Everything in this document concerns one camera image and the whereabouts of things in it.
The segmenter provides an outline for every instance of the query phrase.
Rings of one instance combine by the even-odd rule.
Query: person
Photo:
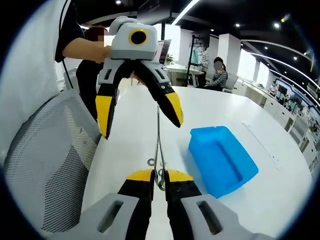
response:
[[[65,57],[103,63],[111,54],[111,46],[101,45],[98,41],[86,39],[76,22],[77,10],[73,1],[66,11],[59,33],[55,61],[60,63]]]
[[[215,74],[212,81],[200,88],[222,92],[222,90],[226,87],[228,80],[227,69],[221,57],[216,57],[213,63]]]
[[[278,92],[278,88],[276,86],[276,82],[274,81],[269,89],[270,95],[272,96],[276,96],[277,92]]]
[[[284,100],[283,100],[283,106],[286,106],[287,103],[289,102],[289,95],[285,95]]]
[[[199,65],[201,65],[200,71],[203,72],[202,74],[198,75],[198,83],[200,88],[202,88],[206,84],[206,76],[210,63],[210,56],[207,47],[204,47],[203,50],[198,54],[198,58]]]
[[[84,31],[84,37],[89,41],[97,42],[97,45],[100,44],[103,47],[106,31],[107,30],[103,26],[91,26],[89,29]],[[75,73],[82,101],[96,121],[98,118],[96,108],[96,84],[98,74],[103,67],[103,63],[98,63],[92,60],[83,60]]]

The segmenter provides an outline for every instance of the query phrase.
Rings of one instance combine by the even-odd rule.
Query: potted plant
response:
[[[265,89],[265,87],[261,83],[258,83],[258,88]]]
[[[172,55],[170,54],[167,55],[165,63],[166,65],[171,65],[174,63],[174,58],[172,57]]]

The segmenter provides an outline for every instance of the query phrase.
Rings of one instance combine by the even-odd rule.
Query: ceiling light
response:
[[[270,69],[270,71],[273,72],[273,73],[275,73],[275,74],[278,74],[278,75],[284,77],[285,79],[287,79],[288,81],[290,81],[290,82],[292,82],[292,83],[295,83],[294,81],[292,81],[292,80],[291,80],[290,78],[288,78],[287,76],[284,76],[284,75],[282,75],[281,73],[276,72],[275,70]],[[316,102],[316,104],[320,107],[320,104],[317,102],[317,100],[314,98],[314,96],[312,96],[307,90],[305,90],[305,89],[304,89],[302,86],[300,86],[299,84],[297,84],[297,86],[298,86],[299,88],[301,88],[301,90],[304,91],[306,94],[308,94],[308,96],[309,96],[311,99],[313,99],[313,100]]]
[[[182,10],[182,12],[179,14],[179,16],[173,21],[171,25],[176,25],[182,17],[189,12],[190,9],[193,8],[194,5],[196,5],[200,0],[192,0],[186,7],[185,9]]]
[[[317,84],[315,81],[313,81],[313,80],[312,80],[310,77],[308,77],[305,73],[303,73],[302,71],[296,69],[295,67],[293,67],[293,66],[291,66],[291,65],[289,65],[289,64],[287,64],[287,63],[285,63],[285,62],[283,62],[283,61],[280,61],[280,60],[278,60],[278,59],[269,57],[269,56],[265,56],[265,55],[258,54],[258,53],[254,53],[254,52],[249,52],[249,53],[250,53],[251,55],[256,55],[256,56],[260,56],[260,57],[262,57],[262,58],[271,59],[271,60],[276,61],[276,62],[278,62],[278,63],[281,63],[281,64],[283,64],[283,65],[285,65],[285,66],[287,66],[287,67],[289,67],[289,68],[292,68],[293,70],[297,71],[298,73],[300,73],[301,75],[303,75],[304,77],[306,77],[310,82],[312,82],[312,83],[316,86],[316,88],[320,89],[320,86],[318,86],[318,84]]]

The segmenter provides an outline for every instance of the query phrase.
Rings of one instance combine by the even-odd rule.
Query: gray gripper housing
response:
[[[82,213],[80,222],[66,232],[56,232],[49,240],[125,240],[131,216],[139,199],[110,193]],[[182,198],[194,240],[272,240],[252,233],[239,224],[235,212],[213,196]]]

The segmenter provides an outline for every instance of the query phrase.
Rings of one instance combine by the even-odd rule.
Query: ceiling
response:
[[[133,12],[133,16],[136,16],[138,7],[146,0],[127,1],[131,1],[132,6],[116,5],[114,0],[75,0],[78,10],[78,23],[85,24],[104,16],[127,12]],[[191,0],[173,0],[173,15],[180,13],[190,1]],[[308,33],[308,27],[315,27],[315,23],[313,22],[312,24],[308,24],[308,27],[305,27],[305,25],[303,25],[305,24],[305,17],[300,17],[301,14],[296,14],[297,9],[295,7],[295,4],[291,0],[200,0],[199,3],[187,13],[188,16],[194,17],[194,19],[182,19],[178,24],[181,25],[182,29],[192,31],[214,29],[213,34],[216,36],[230,33],[241,40],[261,40],[276,43],[297,50],[300,53],[307,52],[307,56],[312,59],[314,53],[304,35]],[[301,13],[305,12],[303,10],[305,8],[304,5],[298,7],[301,9]],[[290,14],[290,17],[284,23],[281,23],[280,20],[287,14]],[[167,23],[170,24],[173,20],[174,18],[168,19]],[[95,24],[108,27],[111,22],[112,19],[109,19],[99,23],[95,22]],[[280,23],[280,28],[276,29],[274,27],[275,22]],[[267,43],[249,43],[255,50],[258,50],[263,55],[297,68],[312,80],[317,79],[320,75],[316,67],[317,64],[314,64],[311,71],[312,62],[291,50]],[[249,52],[255,52],[245,43],[242,47]],[[265,58],[255,57],[265,65],[268,64]],[[306,77],[288,66],[273,60],[270,60],[270,62],[276,69],[273,68],[272,65],[269,65],[269,68],[276,71],[279,70],[281,74],[307,89],[307,84],[310,81]]]

